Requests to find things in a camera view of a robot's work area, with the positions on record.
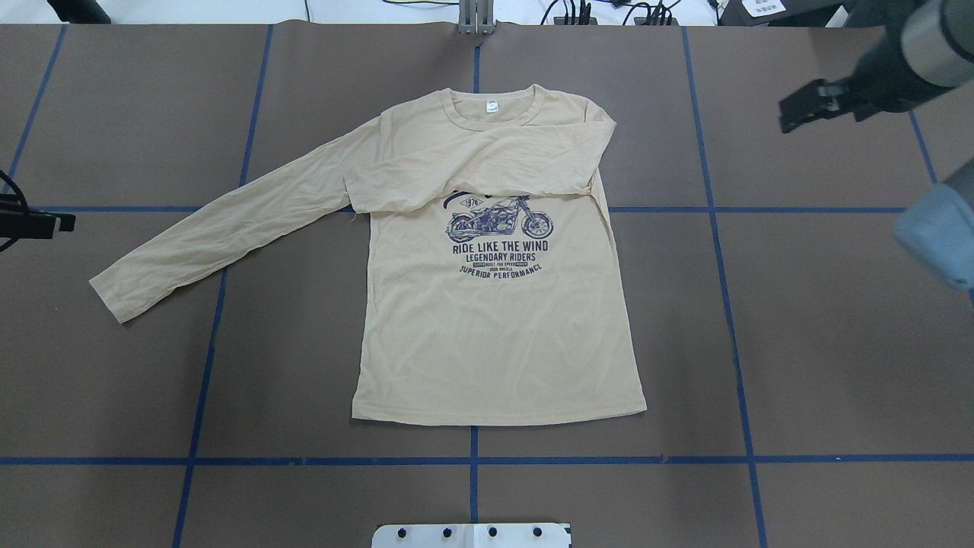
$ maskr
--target white bracket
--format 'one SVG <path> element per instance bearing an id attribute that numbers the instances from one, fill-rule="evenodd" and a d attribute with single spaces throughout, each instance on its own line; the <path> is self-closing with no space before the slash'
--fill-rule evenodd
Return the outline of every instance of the white bracket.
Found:
<path id="1" fill-rule="evenodd" d="M 494 0 L 460 0 L 461 34 L 494 34 Z"/>
<path id="2" fill-rule="evenodd" d="M 568 524 L 381 526 L 372 548 L 571 548 Z"/>

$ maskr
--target folded sleeve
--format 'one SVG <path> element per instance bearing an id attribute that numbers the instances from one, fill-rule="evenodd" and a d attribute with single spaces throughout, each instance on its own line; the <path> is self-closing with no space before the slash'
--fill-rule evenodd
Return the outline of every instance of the folded sleeve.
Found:
<path id="1" fill-rule="evenodd" d="M 456 191 L 584 195 L 615 127 L 603 111 L 584 123 L 497 128 L 351 169 L 345 183 L 360 213 L 415 211 Z"/>
<path id="2" fill-rule="evenodd" d="M 120 258 L 91 279 L 124 323 L 181 286 L 349 205 L 343 173 L 381 160 L 379 118 L 233 192 Z"/>

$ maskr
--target graphic print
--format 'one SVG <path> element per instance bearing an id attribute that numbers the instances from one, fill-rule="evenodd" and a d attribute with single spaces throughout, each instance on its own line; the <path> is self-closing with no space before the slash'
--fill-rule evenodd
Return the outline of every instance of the graphic print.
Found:
<path id="1" fill-rule="evenodd" d="M 450 202 L 462 196 L 468 197 L 459 204 L 471 211 L 451 213 L 445 230 L 454 242 L 453 255 L 463 259 L 459 272 L 481 280 L 512 280 L 542 270 L 539 257 L 548 251 L 546 238 L 554 232 L 554 223 L 548 214 L 532 210 L 528 206 L 528 196 L 503 198 L 475 210 L 484 200 L 468 192 L 458 192 L 447 198 L 443 209 L 448 209 Z M 517 228 L 527 236 L 526 239 L 517 238 Z"/>
<path id="2" fill-rule="evenodd" d="M 527 196 L 516 196 L 504 198 L 482 210 L 453 214 L 446 227 L 446 234 L 457 243 L 469 242 L 477 236 L 509 236 L 514 232 L 521 211 L 525 213 L 521 230 L 528 236 L 541 240 L 554 231 L 551 217 L 544 212 L 531 211 Z"/>

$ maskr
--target beige t-shirt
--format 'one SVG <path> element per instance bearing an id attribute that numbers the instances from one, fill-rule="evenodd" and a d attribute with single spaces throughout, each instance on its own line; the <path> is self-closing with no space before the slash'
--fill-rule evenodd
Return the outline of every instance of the beige t-shirt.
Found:
<path id="1" fill-rule="evenodd" d="M 371 213 L 353 417 L 529 425 L 644 411 L 597 170 L 614 127 L 592 101 L 540 86 L 441 90 L 214 200 L 91 283 L 126 322 L 351 203 Z"/>

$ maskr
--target motorcycle wheel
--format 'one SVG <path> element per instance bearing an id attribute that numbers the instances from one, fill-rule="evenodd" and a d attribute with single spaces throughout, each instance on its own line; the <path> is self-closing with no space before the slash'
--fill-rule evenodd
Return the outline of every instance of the motorcycle wheel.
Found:
<path id="1" fill-rule="evenodd" d="M 533 219 L 531 216 L 524 217 L 524 224 L 521 225 L 521 229 L 528 236 L 540 240 L 551 235 L 551 232 L 554 231 L 554 224 L 551 223 L 551 217 L 547 214 L 533 212 Z"/>
<path id="2" fill-rule="evenodd" d="M 469 242 L 473 239 L 473 236 L 460 236 L 456 234 L 461 230 L 469 230 L 470 222 L 473 220 L 473 215 L 470 214 L 457 214 L 452 219 L 450 219 L 450 224 L 446 227 L 446 235 L 450 237 L 451 240 L 458 244 L 463 242 Z"/>

